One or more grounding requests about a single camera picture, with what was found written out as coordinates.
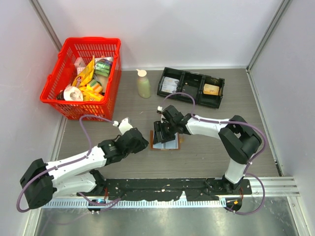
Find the brown leather card holder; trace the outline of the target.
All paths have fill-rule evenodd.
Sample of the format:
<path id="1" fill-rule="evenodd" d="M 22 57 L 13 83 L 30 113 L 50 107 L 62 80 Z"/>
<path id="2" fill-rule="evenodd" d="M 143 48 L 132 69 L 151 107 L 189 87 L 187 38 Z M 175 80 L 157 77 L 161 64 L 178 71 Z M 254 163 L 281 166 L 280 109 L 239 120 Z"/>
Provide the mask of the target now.
<path id="1" fill-rule="evenodd" d="M 150 131 L 150 149 L 151 150 L 180 150 L 181 149 L 181 138 L 180 135 L 177 133 L 175 134 L 175 140 L 166 142 L 166 143 L 157 143 L 153 144 L 154 140 L 154 131 Z"/>

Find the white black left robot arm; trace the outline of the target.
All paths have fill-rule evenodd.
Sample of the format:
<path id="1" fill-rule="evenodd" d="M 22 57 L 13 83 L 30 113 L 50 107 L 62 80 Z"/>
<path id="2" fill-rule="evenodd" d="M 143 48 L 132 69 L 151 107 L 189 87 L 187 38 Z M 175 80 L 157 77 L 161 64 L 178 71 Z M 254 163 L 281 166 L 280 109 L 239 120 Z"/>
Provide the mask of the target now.
<path id="1" fill-rule="evenodd" d="M 148 146 L 137 128 L 131 128 L 111 140 L 104 140 L 91 150 L 54 162 L 37 159 L 20 179 L 21 196 L 29 209 L 40 208 L 53 198 L 72 193 L 99 196 L 105 191 L 106 180 L 97 170 L 120 162 Z"/>

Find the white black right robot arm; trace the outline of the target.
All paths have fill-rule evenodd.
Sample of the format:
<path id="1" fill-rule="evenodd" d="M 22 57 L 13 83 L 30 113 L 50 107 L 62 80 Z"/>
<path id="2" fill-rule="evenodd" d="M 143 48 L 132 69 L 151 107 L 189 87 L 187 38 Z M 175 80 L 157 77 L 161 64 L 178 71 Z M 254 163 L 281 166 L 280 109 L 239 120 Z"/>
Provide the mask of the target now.
<path id="1" fill-rule="evenodd" d="M 157 113 L 161 119 L 154 122 L 154 144 L 172 141 L 175 134 L 203 135 L 221 140 L 230 157 L 222 177 L 222 188 L 227 194 L 239 190 L 245 169 L 262 144 L 252 125 L 237 115 L 231 119 L 203 118 L 192 113 L 184 116 L 173 105 L 159 106 Z"/>

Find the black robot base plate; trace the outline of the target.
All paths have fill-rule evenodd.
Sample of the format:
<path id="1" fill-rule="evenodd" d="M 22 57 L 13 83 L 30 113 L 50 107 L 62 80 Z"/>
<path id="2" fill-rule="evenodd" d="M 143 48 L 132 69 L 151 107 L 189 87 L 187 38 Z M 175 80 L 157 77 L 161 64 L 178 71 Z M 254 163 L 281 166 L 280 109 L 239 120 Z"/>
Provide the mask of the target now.
<path id="1" fill-rule="evenodd" d="M 91 191 L 80 191 L 85 196 L 103 196 L 109 200 L 177 201 L 185 194 L 188 201 L 217 200 L 220 195 L 250 195 L 248 179 L 229 184 L 216 178 L 152 178 L 107 179 Z"/>

